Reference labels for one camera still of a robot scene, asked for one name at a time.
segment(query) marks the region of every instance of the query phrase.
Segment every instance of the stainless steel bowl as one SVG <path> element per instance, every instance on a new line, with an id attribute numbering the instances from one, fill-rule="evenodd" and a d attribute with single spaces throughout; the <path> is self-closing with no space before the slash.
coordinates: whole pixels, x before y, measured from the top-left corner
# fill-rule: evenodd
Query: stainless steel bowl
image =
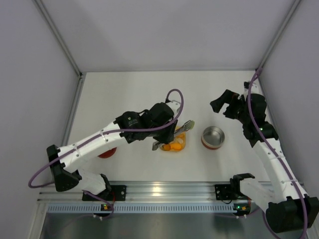
<path id="1" fill-rule="evenodd" d="M 201 135 L 201 142 L 208 149 L 218 149 L 225 141 L 225 133 L 216 126 L 207 127 Z"/>

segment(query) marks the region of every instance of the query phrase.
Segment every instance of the purple cable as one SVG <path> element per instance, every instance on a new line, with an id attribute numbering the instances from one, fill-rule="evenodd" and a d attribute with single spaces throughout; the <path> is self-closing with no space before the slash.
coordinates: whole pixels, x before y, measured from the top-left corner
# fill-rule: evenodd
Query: purple cable
<path id="1" fill-rule="evenodd" d="M 83 192 L 84 192 L 84 194 L 87 194 L 87 195 L 91 196 L 92 198 L 95 198 L 95 199 L 97 199 L 97 200 L 99 200 L 99 201 L 104 202 L 105 204 L 107 204 L 107 205 L 112 209 L 112 211 L 110 212 L 110 214 L 108 214 L 106 217 L 103 217 L 102 220 L 103 220 L 103 219 L 108 219 L 108 218 L 110 218 L 110 217 L 113 215 L 113 213 L 114 213 L 114 207 L 113 207 L 112 204 L 110 204 L 108 201 L 105 201 L 104 199 L 102 199 L 102 198 L 100 198 L 100 197 L 98 197 L 98 196 L 96 196 L 96 195 L 94 195 L 94 194 L 92 194 L 92 193 L 90 193 L 90 192 L 88 192 L 88 191 L 83 190 Z M 55 232 L 55 233 L 52 233 L 51 230 L 50 230 L 50 227 L 48 226 L 48 234 L 49 234 L 50 237 L 54 237 L 54 236 L 56 236 L 58 233 L 60 233 L 62 230 L 64 230 L 65 228 L 67 228 L 69 225 L 71 225 L 72 223 L 74 223 L 75 221 L 77 221 L 77 220 L 79 220 L 79 219 L 82 219 L 82 218 L 86 218 L 86 217 L 92 217 L 92 215 L 88 215 L 88 214 L 80 215 L 80 216 L 78 216 L 78 217 L 76 217 L 76 218 L 70 220 L 69 222 L 67 222 L 65 225 L 62 226 L 62 228 L 60 228 L 60 229 L 59 229 L 57 232 Z"/>
<path id="2" fill-rule="evenodd" d="M 300 189 L 298 188 L 296 182 L 294 181 L 294 178 L 293 176 L 291 175 L 289 169 L 287 168 L 287 166 L 285 165 L 285 163 L 283 162 L 283 160 L 279 157 L 278 153 L 272 148 L 272 146 L 269 144 L 269 142 L 267 141 L 267 139 L 264 137 L 263 133 L 260 131 L 256 121 L 255 121 L 255 118 L 254 118 L 254 115 L 253 115 L 253 112 L 252 112 L 252 108 L 251 108 L 251 89 L 253 87 L 253 83 L 255 80 L 258 79 L 258 77 L 260 76 L 261 72 L 262 72 L 262 68 L 258 68 L 257 71 L 255 72 L 250 84 L 249 84 L 249 89 L 248 89 L 248 110 L 249 110 L 249 115 L 250 115 L 250 118 L 252 120 L 252 123 L 254 124 L 254 127 L 256 128 L 258 134 L 260 135 L 260 137 L 263 139 L 263 141 L 266 143 L 266 145 L 269 147 L 269 149 L 272 151 L 272 153 L 278 158 L 280 164 L 282 165 L 282 167 L 284 168 L 285 172 L 287 173 L 289 179 L 292 181 L 292 184 L 293 186 L 295 187 L 296 189 L 296 192 L 298 193 L 298 196 L 300 197 L 300 201 L 301 201 L 301 205 L 302 205 L 302 208 L 303 208 L 303 215 L 304 215 L 304 228 L 303 228 L 303 233 L 301 234 L 300 236 L 300 239 L 303 239 L 305 238 L 306 236 L 306 233 L 307 233 L 307 227 L 308 227 L 308 217 L 307 217 L 307 209 L 306 209 L 306 204 L 305 204 L 305 201 L 304 201 L 304 197 L 300 191 Z M 266 216 L 265 216 L 265 213 L 263 212 L 263 218 L 264 218 L 264 222 L 266 224 L 266 227 L 268 228 L 268 230 L 271 232 L 271 234 L 277 238 L 277 239 L 280 239 L 280 237 L 278 237 L 274 232 L 273 230 L 271 230 L 270 226 L 268 225 L 267 223 L 267 220 L 266 220 Z"/>
<path id="3" fill-rule="evenodd" d="M 167 124 L 164 124 L 160 127 L 156 127 L 156 128 L 144 128 L 144 129 L 114 129 L 114 130 L 110 130 L 110 131 L 106 131 L 103 133 L 103 135 L 109 134 L 109 133 L 116 133 L 116 132 L 152 132 L 152 131 L 157 131 L 157 130 L 161 130 L 163 128 L 166 128 L 170 125 L 172 125 L 180 116 L 183 108 L 184 108 L 184 96 L 182 94 L 182 92 L 179 89 L 172 89 L 168 92 L 166 99 L 169 98 L 170 94 L 172 92 L 178 92 L 180 95 L 180 108 L 179 111 L 176 115 L 176 117 L 170 121 Z M 95 136 L 93 136 L 92 138 L 88 139 L 87 141 L 83 142 L 82 144 L 78 145 L 78 148 L 82 148 L 83 146 L 87 145 L 88 143 L 92 142 L 93 140 L 102 137 L 100 134 L 97 134 Z M 68 156 L 69 154 L 73 153 L 75 151 L 75 149 L 72 149 L 68 152 L 66 152 L 65 154 L 61 155 L 60 157 L 57 157 L 56 159 L 52 160 L 51 162 L 49 162 L 48 164 L 44 165 L 42 168 L 40 168 L 29 180 L 28 186 L 29 188 L 42 188 L 45 187 L 47 185 L 53 184 L 54 182 L 50 182 L 50 183 L 45 183 L 42 185 L 32 185 L 32 182 L 34 181 L 34 179 L 42 172 L 44 171 L 46 168 L 50 167 L 52 164 L 56 163 L 57 161 L 61 160 L 62 158 Z"/>

